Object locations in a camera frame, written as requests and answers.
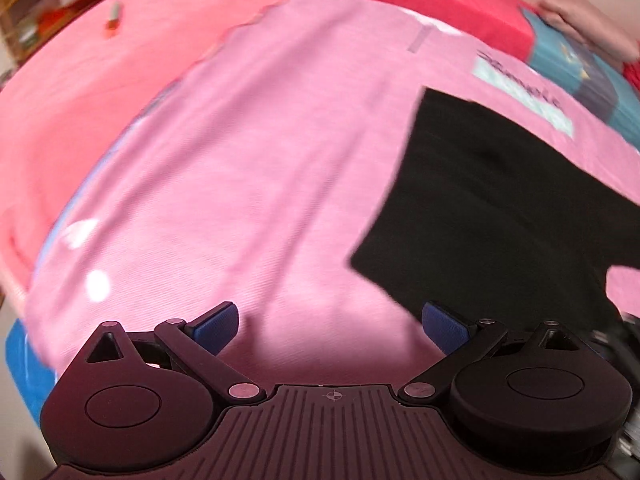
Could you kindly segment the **black pants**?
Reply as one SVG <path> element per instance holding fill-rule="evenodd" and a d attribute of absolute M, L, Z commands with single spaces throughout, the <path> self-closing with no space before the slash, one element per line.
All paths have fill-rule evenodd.
<path fill-rule="evenodd" d="M 639 208 L 510 119 L 426 90 L 352 267 L 410 313 L 575 332 L 620 322 L 605 279 L 639 264 Z"/>

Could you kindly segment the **pink printed bed sheet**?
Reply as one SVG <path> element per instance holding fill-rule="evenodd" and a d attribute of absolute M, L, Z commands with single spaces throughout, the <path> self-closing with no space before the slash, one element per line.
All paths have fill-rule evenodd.
<path fill-rule="evenodd" d="M 264 386 L 400 385 L 438 357 L 420 315 L 352 254 L 392 188 L 426 90 L 538 136 L 639 208 L 639 154 L 526 64 L 372 0 L 288 0 L 232 32 L 125 130 L 63 210 L 25 307 L 62 373 L 100 323 L 130 332 L 223 301 L 222 354 Z M 639 310 L 639 265 L 605 290 Z"/>

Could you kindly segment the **salmon pink under sheet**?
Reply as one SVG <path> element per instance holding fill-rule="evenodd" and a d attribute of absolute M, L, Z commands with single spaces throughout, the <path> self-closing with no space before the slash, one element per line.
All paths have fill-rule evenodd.
<path fill-rule="evenodd" d="M 104 0 L 1 93 L 1 288 L 23 305 L 63 208 L 130 122 L 224 35 L 282 0 Z M 113 3 L 122 21 L 105 22 Z"/>

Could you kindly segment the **teal grey patterned blanket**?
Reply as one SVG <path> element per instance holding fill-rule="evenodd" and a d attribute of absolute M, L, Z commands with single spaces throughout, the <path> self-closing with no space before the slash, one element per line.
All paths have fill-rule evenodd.
<path fill-rule="evenodd" d="M 521 12 L 535 36 L 527 64 L 638 148 L 639 91 L 599 55 L 565 37 L 534 12 Z"/>

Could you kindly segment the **red pen on bed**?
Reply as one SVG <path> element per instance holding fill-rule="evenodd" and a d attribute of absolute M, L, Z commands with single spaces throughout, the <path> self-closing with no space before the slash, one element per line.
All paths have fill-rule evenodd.
<path fill-rule="evenodd" d="M 120 22 L 122 21 L 122 4 L 115 2 L 112 4 L 110 13 L 108 14 L 105 22 L 105 35 L 107 37 L 113 37 L 119 30 Z"/>

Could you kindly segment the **folded pink beige blanket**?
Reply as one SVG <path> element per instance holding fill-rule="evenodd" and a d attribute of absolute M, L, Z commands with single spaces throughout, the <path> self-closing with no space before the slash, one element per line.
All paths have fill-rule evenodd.
<path fill-rule="evenodd" d="M 639 41 L 588 0 L 539 0 L 537 14 L 564 36 L 603 53 L 615 66 L 639 61 Z"/>

